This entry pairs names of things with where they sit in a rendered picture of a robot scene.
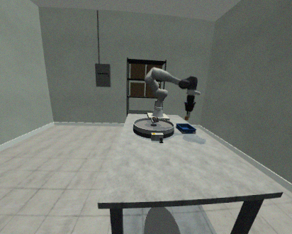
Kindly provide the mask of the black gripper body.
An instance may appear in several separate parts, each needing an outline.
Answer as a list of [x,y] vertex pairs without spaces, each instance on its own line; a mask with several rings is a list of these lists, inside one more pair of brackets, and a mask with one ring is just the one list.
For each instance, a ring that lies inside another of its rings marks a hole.
[[187,104],[189,104],[189,102],[194,102],[195,96],[189,96],[187,95]]

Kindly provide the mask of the blue crate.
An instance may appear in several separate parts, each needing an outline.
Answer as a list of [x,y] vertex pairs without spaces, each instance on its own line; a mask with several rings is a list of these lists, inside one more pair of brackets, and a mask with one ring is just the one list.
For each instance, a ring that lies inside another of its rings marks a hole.
[[176,128],[182,134],[196,134],[196,129],[188,123],[176,123]]

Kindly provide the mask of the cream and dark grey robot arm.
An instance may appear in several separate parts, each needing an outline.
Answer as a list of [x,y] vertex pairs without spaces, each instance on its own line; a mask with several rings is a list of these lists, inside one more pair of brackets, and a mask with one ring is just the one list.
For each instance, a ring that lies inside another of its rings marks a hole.
[[164,117],[162,104],[163,100],[167,97],[168,92],[164,89],[159,89],[159,85],[155,79],[158,79],[163,82],[171,82],[176,85],[179,85],[181,89],[188,89],[186,94],[194,96],[194,95],[201,95],[201,93],[196,91],[196,87],[198,84],[198,79],[194,76],[190,76],[186,79],[177,79],[171,76],[168,72],[164,71],[163,69],[158,69],[153,67],[145,77],[146,84],[152,89],[152,94],[154,96],[158,96],[158,99],[155,101],[155,108],[152,111],[152,115],[154,117]]

